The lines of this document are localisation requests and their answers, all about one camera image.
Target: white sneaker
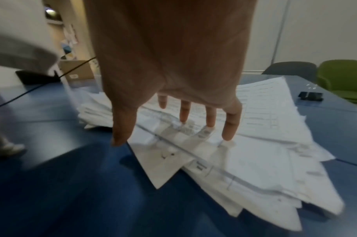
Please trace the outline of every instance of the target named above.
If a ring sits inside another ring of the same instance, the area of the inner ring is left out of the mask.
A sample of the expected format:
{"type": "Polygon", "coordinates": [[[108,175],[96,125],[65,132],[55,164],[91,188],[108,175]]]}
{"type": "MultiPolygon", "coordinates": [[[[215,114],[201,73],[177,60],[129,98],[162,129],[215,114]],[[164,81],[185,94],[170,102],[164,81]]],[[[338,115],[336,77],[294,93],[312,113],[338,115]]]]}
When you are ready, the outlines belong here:
{"type": "Polygon", "coordinates": [[[7,143],[0,147],[0,156],[11,156],[21,151],[25,150],[25,146],[23,144],[13,144],[7,143]]]}

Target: person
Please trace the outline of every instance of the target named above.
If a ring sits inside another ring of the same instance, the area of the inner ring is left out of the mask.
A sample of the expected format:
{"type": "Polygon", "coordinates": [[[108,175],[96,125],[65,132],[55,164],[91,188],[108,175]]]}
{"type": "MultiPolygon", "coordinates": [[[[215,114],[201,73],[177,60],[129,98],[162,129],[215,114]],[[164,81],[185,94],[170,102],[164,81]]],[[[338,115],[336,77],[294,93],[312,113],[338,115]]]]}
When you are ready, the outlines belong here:
{"type": "MultiPolygon", "coordinates": [[[[236,97],[257,0],[84,0],[103,88],[112,103],[113,144],[127,141],[138,108],[158,93],[181,100],[185,123],[192,102],[227,116],[231,140],[242,105],[236,97]]],[[[1,66],[47,71],[55,62],[41,2],[0,0],[1,66]]]]}

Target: stack of papers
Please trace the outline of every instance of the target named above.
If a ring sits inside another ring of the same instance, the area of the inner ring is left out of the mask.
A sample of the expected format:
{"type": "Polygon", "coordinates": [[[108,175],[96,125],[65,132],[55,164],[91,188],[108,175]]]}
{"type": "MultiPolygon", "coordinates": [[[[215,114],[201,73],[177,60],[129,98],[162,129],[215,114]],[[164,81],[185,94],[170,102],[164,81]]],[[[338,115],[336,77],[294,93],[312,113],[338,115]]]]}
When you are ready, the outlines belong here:
{"type": "MultiPolygon", "coordinates": [[[[112,127],[110,101],[89,96],[79,118],[86,127],[112,127]]],[[[293,231],[302,229],[302,201],[339,215],[344,203],[321,163],[334,156],[313,141],[285,79],[240,85],[237,97],[243,112],[232,141],[221,137],[221,110],[208,128],[203,105],[192,104],[186,124],[179,121],[180,101],[171,97],[166,109],[156,96],[139,109],[128,142],[152,184],[158,189],[183,169],[230,215],[247,209],[293,231]]]]}

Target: green chair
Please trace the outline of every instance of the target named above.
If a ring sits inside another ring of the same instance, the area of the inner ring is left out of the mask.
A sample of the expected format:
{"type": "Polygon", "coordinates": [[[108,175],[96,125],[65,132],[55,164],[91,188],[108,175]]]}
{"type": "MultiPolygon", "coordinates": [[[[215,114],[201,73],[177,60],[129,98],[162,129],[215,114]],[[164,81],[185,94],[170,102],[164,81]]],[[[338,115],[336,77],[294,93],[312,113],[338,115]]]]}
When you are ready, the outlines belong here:
{"type": "Polygon", "coordinates": [[[329,60],[320,64],[319,86],[357,104],[357,60],[329,60]]]}

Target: table surface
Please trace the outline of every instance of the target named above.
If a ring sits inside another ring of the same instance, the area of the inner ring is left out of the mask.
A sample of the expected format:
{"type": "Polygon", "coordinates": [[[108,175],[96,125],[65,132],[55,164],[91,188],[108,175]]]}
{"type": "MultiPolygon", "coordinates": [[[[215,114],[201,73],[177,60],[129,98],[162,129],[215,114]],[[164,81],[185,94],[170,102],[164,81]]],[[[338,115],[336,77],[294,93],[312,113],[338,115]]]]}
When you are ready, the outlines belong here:
{"type": "MultiPolygon", "coordinates": [[[[248,75],[241,82],[272,77],[248,75]]],[[[292,95],[307,83],[287,81],[292,95]]],[[[2,90],[2,97],[20,89],[2,90]]],[[[346,209],[329,218],[304,205],[303,232],[248,211],[230,217],[181,171],[155,190],[127,145],[109,146],[109,129],[83,129],[60,84],[27,96],[0,108],[2,131],[27,147],[0,160],[0,236],[357,236],[357,107],[329,92],[327,103],[296,105],[315,141],[355,165],[325,163],[346,209]]]]}

